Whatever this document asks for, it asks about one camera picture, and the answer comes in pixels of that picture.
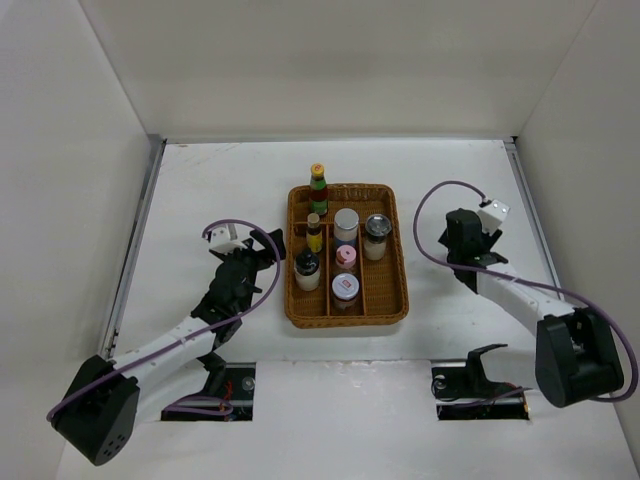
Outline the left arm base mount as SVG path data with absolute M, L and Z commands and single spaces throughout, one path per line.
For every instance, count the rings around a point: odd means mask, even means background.
M 216 353 L 200 361 L 207 378 L 202 389 L 165 407 L 164 422 L 249 422 L 253 420 L 257 364 L 226 362 Z

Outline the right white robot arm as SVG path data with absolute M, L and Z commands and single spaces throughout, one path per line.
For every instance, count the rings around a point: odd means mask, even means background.
M 492 250 L 500 235 L 499 229 L 484 228 L 479 213 L 457 209 L 446 214 L 439 242 L 461 283 L 535 337 L 534 378 L 546 400 L 563 408 L 623 387 L 609 323 L 591 307 L 578 308 L 517 282 L 508 260 Z

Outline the white salt grinder black top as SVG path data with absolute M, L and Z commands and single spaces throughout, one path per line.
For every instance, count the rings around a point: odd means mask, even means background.
M 294 271 L 296 284 L 301 290 L 310 292 L 319 286 L 320 260 L 309 248 L 305 248 L 295 257 Z

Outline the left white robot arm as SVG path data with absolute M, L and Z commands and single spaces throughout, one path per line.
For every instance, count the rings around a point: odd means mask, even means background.
M 218 348 L 231 340 L 243 316 L 270 295 L 256 284 L 261 271 L 279 269 L 286 258 L 283 232 L 249 227 L 246 240 L 221 234 L 226 222 L 205 228 L 202 237 L 219 259 L 213 280 L 194 309 L 173 329 L 149 344 L 110 360 L 94 355 L 77 371 L 47 420 L 94 466 L 111 461 L 133 433 L 143 394 L 192 361 L 190 386 L 206 399 L 224 387 Z

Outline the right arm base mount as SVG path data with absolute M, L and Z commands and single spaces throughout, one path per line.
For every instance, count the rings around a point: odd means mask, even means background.
M 462 359 L 431 363 L 431 393 L 440 421 L 529 420 L 527 388 L 490 380 L 482 356 L 506 344 L 489 344 Z

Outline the white lid round jar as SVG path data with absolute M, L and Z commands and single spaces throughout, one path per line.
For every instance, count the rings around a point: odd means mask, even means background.
M 334 308 L 344 313 L 353 307 L 360 295 L 360 282 L 351 273 L 340 273 L 331 282 L 331 298 Z

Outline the red sauce bottle yellow cap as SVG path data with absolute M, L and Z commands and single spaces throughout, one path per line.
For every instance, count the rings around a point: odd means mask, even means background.
M 320 163 L 314 163 L 310 167 L 310 172 L 310 212 L 316 213 L 319 217 L 324 217 L 328 213 L 328 186 L 325 179 L 325 168 Z

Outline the tall blue label spice jar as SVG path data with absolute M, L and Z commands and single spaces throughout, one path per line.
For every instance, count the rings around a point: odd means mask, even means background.
M 343 245 L 356 247 L 359 231 L 359 215 L 351 208 L 342 208 L 334 216 L 333 243 L 338 249 Z

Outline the pink lid spice jar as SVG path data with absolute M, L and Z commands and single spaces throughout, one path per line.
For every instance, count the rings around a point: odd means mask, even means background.
M 339 246 L 336 249 L 334 270 L 335 275 L 349 273 L 356 273 L 357 264 L 357 250 L 348 244 Z

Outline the small yellow label bottle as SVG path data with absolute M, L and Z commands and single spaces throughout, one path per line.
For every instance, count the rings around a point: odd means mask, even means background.
M 320 253 L 323 249 L 322 228 L 317 213 L 310 213 L 307 216 L 306 243 L 314 254 Z

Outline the silver top pepper grinder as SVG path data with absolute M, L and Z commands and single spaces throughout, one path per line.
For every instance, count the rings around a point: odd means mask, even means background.
M 371 261 L 381 260 L 386 252 L 387 237 L 392 231 L 391 220 L 383 214 L 370 215 L 365 224 L 364 253 Z

